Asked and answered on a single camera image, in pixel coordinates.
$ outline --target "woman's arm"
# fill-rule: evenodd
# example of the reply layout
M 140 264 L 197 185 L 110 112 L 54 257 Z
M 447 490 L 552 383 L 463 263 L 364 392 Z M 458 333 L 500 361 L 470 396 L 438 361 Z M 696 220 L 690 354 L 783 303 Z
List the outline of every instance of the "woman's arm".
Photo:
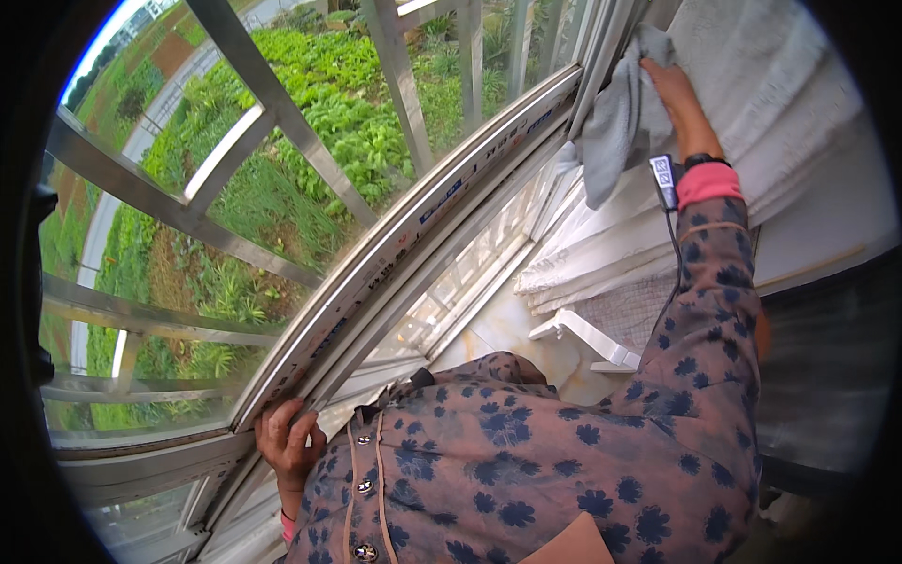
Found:
M 317 425 L 318 413 L 315 411 L 305 413 L 289 428 L 289 421 L 303 405 L 303 398 L 288 400 L 265 411 L 254 425 L 257 450 L 276 473 L 282 502 L 281 519 L 285 526 L 282 537 L 286 542 L 290 542 L 294 534 L 294 521 L 307 476 L 326 447 L 326 434 Z M 307 437 L 310 437 L 309 447 L 306 446 Z

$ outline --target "tree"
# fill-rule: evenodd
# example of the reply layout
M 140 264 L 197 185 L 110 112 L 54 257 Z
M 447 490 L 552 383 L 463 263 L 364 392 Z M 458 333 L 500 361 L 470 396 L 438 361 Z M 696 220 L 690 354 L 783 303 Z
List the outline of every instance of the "tree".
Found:
M 66 98 L 66 103 L 64 104 L 70 112 L 75 112 L 75 108 L 78 107 L 78 104 L 81 104 L 81 100 L 85 98 L 91 86 L 94 85 L 94 81 L 100 75 L 100 70 L 113 60 L 117 52 L 116 46 L 108 43 L 94 59 L 94 65 L 91 67 L 91 70 L 85 76 L 78 78 L 75 87 L 69 92 L 69 97 Z
M 144 99 L 146 95 L 141 88 L 129 88 L 122 101 L 119 102 L 119 109 L 116 113 L 126 121 L 137 121 L 144 112 Z
M 106 47 L 104 47 L 100 54 L 97 55 L 97 58 L 94 59 L 94 67 L 103 68 L 106 66 L 109 61 L 113 60 L 117 53 L 117 49 L 113 43 L 108 43 Z

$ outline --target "towel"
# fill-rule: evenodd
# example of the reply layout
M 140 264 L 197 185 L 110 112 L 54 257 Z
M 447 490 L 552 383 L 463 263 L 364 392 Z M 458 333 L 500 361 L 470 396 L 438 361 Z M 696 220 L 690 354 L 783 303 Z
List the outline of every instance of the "towel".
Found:
M 662 67 L 677 62 L 667 34 L 640 23 L 614 68 L 611 84 L 595 97 L 575 139 L 576 159 L 585 166 L 585 203 L 591 209 L 608 199 L 624 169 L 647 159 L 649 149 L 673 133 L 651 77 L 639 66 L 644 58 Z

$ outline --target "vegetable garden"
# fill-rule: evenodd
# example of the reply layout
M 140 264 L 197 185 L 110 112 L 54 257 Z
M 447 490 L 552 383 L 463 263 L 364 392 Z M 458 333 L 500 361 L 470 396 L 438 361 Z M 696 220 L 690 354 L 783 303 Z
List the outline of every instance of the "vegetable garden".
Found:
M 486 117 L 504 105 L 504 66 L 511 44 L 509 4 L 487 5 L 483 18 Z M 544 6 L 544 2 L 537 3 L 530 49 L 535 55 L 543 35 Z M 367 203 L 382 213 L 416 177 L 363 18 L 354 12 L 341 17 L 335 14 L 327 20 L 299 6 L 279 16 L 269 29 L 253 31 L 251 36 L 349 180 Z M 347 29 L 329 29 L 335 28 L 329 21 L 340 21 Z M 193 28 L 182 28 L 177 32 L 193 45 L 198 40 Z M 454 13 L 415 30 L 408 42 L 429 142 L 441 158 L 463 138 Z M 538 57 L 530 54 L 528 86 L 538 81 L 536 60 Z M 119 60 L 110 64 L 119 64 Z M 147 93 L 146 103 L 162 85 L 161 76 L 141 65 L 128 80 Z M 94 94 L 94 90 L 87 94 L 86 103 Z M 203 77 L 188 82 L 178 109 L 144 153 L 140 166 L 163 190 L 181 193 L 216 144 L 254 103 L 243 82 L 224 60 L 219 61 Z M 363 232 L 278 129 L 239 168 L 208 214 L 239 236 L 324 275 Z M 97 290 L 171 310 L 280 327 L 309 294 L 294 282 L 222 254 L 126 205 L 116 211 L 105 255 Z M 88 328 L 89 375 L 110 375 L 116 334 L 114 329 Z M 140 348 L 134 377 L 245 382 L 266 352 L 261 347 L 151 336 Z M 48 411 L 54 411 L 64 429 L 119 430 L 222 415 L 230 401 L 48 402 Z

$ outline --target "wristwatch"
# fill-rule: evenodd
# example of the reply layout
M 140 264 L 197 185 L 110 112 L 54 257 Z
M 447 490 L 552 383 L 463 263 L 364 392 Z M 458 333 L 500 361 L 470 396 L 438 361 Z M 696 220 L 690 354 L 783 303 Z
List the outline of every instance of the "wristwatch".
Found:
M 686 174 L 686 172 L 692 167 L 696 166 L 696 164 L 701 164 L 703 162 L 722 162 L 723 164 L 732 168 L 732 166 L 730 166 L 730 164 L 724 159 L 718 159 L 708 153 L 696 153 L 687 156 L 686 160 L 683 161 L 683 173 Z

